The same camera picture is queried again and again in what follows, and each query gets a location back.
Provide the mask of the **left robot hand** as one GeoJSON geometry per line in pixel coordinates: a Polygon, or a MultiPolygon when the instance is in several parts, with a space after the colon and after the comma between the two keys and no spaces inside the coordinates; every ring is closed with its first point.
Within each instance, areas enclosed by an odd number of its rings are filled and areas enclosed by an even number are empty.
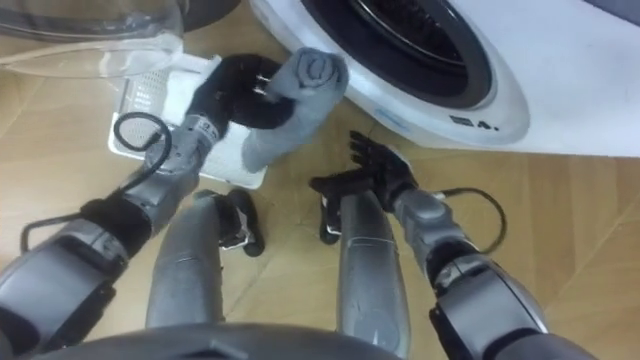
{"type": "Polygon", "coordinates": [[[224,137],[232,123],[272,130],[283,125],[294,112],[296,101],[278,95],[269,86],[283,64],[256,53],[222,58],[196,86],[183,119],[203,120],[224,137]]]}

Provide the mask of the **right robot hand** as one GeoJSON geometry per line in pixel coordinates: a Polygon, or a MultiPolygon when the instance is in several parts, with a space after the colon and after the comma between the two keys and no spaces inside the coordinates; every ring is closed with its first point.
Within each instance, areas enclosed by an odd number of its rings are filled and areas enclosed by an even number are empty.
{"type": "Polygon", "coordinates": [[[329,200],[372,191],[382,209],[394,211],[394,203],[405,191],[418,187],[409,163],[391,147],[358,131],[349,132],[350,158],[356,169],[313,177],[311,189],[329,200]]]}

